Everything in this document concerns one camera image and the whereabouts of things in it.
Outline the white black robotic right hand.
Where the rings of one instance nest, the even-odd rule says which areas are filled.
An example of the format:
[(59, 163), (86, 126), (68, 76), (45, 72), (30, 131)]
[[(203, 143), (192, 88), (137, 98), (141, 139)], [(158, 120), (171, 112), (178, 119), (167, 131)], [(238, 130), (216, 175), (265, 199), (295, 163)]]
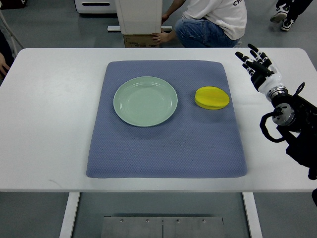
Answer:
[(248, 47), (251, 58), (241, 52), (236, 52), (235, 55), (242, 61), (242, 66), (250, 75), (254, 88), (264, 94), (270, 102), (279, 94), (288, 94), (276, 64), (254, 45), (248, 44)]

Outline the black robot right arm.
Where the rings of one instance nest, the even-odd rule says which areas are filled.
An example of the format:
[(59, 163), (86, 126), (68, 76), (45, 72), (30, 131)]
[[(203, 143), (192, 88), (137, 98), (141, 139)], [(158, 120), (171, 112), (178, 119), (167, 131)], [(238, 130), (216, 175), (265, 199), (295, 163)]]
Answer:
[[(317, 108), (299, 93), (305, 83), (300, 84), (294, 95), (286, 89), (279, 89), (279, 93), (272, 97), (274, 110), (262, 116), (260, 129), (268, 140), (274, 143), (287, 142), (285, 152), (298, 164), (307, 167), (308, 178), (317, 179)], [(277, 125), (280, 138), (273, 138), (266, 121), (272, 118)]]

